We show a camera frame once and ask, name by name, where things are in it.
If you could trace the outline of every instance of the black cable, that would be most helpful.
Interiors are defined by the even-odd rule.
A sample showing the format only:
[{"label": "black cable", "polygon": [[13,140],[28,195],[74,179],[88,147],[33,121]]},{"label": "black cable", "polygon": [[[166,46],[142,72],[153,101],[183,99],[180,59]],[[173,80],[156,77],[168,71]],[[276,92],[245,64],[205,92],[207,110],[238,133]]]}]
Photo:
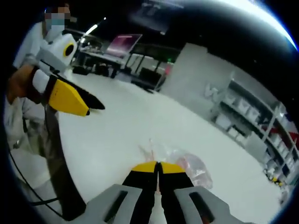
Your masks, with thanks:
[{"label": "black cable", "polygon": [[49,204],[49,203],[57,201],[57,200],[59,200],[58,197],[52,198],[52,199],[49,199],[49,200],[44,200],[43,202],[42,201],[39,201],[39,202],[30,202],[30,204],[32,206],[38,206],[38,205],[43,205],[43,204]]},{"label": "black cable", "polygon": [[47,105],[45,105],[45,107],[44,107],[44,110],[45,110],[45,125],[46,125],[46,129],[47,129],[47,132],[48,132],[49,139],[51,139],[51,135],[50,135],[49,127],[48,127],[48,120],[47,120],[46,106],[47,106]]},{"label": "black cable", "polygon": [[[17,164],[16,164],[16,162],[14,161],[14,158],[13,158],[13,155],[11,155],[11,152],[10,152],[10,150],[8,150],[9,151],[9,154],[10,154],[10,157],[12,158],[12,160],[13,160],[13,163],[14,163],[14,165],[15,165],[15,167],[17,168],[17,170],[18,170],[18,172],[19,172],[19,174],[21,175],[21,177],[24,179],[24,181],[25,181],[25,183],[28,185],[28,187],[32,190],[32,192],[35,194],[35,196],[41,201],[41,202],[43,202],[43,203],[45,203],[45,201],[36,193],[36,191],[30,186],[30,184],[28,183],[28,181],[25,179],[25,177],[23,176],[23,174],[22,174],[22,172],[19,170],[19,168],[18,168],[18,166],[17,166]],[[62,215],[60,215],[57,211],[55,211],[52,207],[50,207],[48,204],[44,204],[44,205],[46,205],[50,210],[52,210],[56,215],[58,215],[59,217],[61,217],[62,219],[64,219],[63,217],[62,217]]]}]

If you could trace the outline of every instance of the table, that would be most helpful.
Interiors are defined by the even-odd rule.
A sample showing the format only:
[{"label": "table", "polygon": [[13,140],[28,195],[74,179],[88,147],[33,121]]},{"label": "table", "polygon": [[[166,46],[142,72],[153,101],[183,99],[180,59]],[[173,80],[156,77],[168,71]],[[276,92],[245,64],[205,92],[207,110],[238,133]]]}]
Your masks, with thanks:
[{"label": "table", "polygon": [[139,146],[152,139],[200,157],[213,180],[211,192],[229,204],[236,218],[263,224],[279,211],[280,191],[258,162],[197,114],[130,83],[93,74],[67,77],[106,107],[86,117],[59,113],[66,164],[86,203],[145,162]]},{"label": "table", "polygon": [[102,54],[96,54],[96,53],[84,52],[84,51],[80,51],[80,53],[83,53],[83,54],[86,54],[86,55],[89,55],[92,57],[96,57],[102,63],[110,64],[113,67],[111,78],[115,78],[117,71],[121,68],[121,65],[122,65],[121,58],[117,58],[114,56],[102,55]]}]

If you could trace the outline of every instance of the face mask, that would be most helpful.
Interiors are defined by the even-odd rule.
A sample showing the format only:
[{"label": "face mask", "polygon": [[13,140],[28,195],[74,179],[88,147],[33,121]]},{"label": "face mask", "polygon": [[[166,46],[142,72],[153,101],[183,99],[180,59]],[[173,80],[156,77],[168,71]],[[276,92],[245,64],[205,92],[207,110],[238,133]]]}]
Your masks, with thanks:
[{"label": "face mask", "polygon": [[52,42],[64,31],[64,14],[52,14],[51,19],[46,19],[47,35],[45,40]]}]

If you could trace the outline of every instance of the person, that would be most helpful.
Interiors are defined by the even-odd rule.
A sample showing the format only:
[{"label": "person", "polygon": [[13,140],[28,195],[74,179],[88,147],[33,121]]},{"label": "person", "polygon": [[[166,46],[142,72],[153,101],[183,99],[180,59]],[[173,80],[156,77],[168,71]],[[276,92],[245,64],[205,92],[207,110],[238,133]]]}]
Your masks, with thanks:
[{"label": "person", "polygon": [[[70,18],[68,4],[58,7],[49,7],[46,9],[44,19],[33,25],[25,36],[19,51],[14,59],[13,68],[15,72],[9,78],[7,83],[5,108],[4,108],[4,128],[7,134],[7,142],[11,156],[15,159],[16,165],[26,169],[32,167],[35,175],[44,177],[45,172],[50,174],[50,180],[40,182],[35,192],[44,200],[59,196],[59,200],[52,202],[50,205],[58,213],[62,214],[65,220],[73,219],[76,210],[82,210],[82,202],[78,208],[76,199],[73,195],[67,194],[72,192],[72,181],[65,165],[62,150],[60,146],[58,123],[55,115],[50,114],[49,123],[55,123],[54,127],[47,128],[47,115],[45,107],[39,103],[39,93],[32,86],[32,77],[35,65],[42,67],[36,56],[43,44],[51,44],[64,30],[65,19]],[[39,158],[45,158],[43,168],[36,169],[36,164],[41,161]],[[29,201],[38,201],[35,194],[26,185],[23,178],[15,169],[15,174],[19,177],[21,189]],[[23,174],[28,182],[35,180],[34,175]],[[37,207],[38,212],[47,221],[47,223],[60,223],[61,217],[53,213],[45,205]]]},{"label": "person", "polygon": [[[16,147],[16,142],[24,139],[23,118],[33,127],[41,128],[45,121],[45,111],[41,104],[36,104],[38,92],[31,91],[29,96],[28,85],[32,81],[30,74],[33,65],[41,64],[36,60],[36,56],[42,45],[51,43],[64,30],[65,19],[70,18],[69,5],[62,7],[49,7],[44,14],[44,20],[34,24],[25,36],[19,51],[15,57],[13,66],[17,71],[10,77],[7,84],[6,104],[4,112],[4,125],[7,132],[8,144],[11,149]],[[23,141],[23,148],[39,154],[39,146],[34,146],[32,142]]]}]

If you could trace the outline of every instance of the ceiling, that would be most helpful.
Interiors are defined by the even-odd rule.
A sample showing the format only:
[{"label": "ceiling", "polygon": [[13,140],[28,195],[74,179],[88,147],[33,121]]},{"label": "ceiling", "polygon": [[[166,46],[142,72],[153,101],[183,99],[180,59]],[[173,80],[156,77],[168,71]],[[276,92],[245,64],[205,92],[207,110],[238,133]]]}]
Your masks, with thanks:
[{"label": "ceiling", "polygon": [[[146,44],[177,49],[182,49],[186,42],[206,46],[211,54],[230,61],[263,83],[284,102],[289,113],[295,111],[299,100],[299,54],[296,49],[261,20],[226,6],[218,7],[216,1],[190,3],[176,0],[180,5],[188,4],[175,13],[165,12],[157,19],[156,24],[159,25],[165,23],[165,17],[171,18],[164,35],[130,21],[129,15],[141,6],[140,0],[122,3],[111,0],[106,1],[105,6],[102,1],[71,5],[71,14],[77,17],[77,22],[69,27],[86,32],[100,22],[92,35],[101,39],[113,40],[118,34],[140,33],[143,34],[140,42]],[[298,15],[295,7],[287,1],[275,3],[268,0],[264,3],[278,14],[279,20],[286,24],[295,42],[299,43],[298,27],[292,22]]]}]

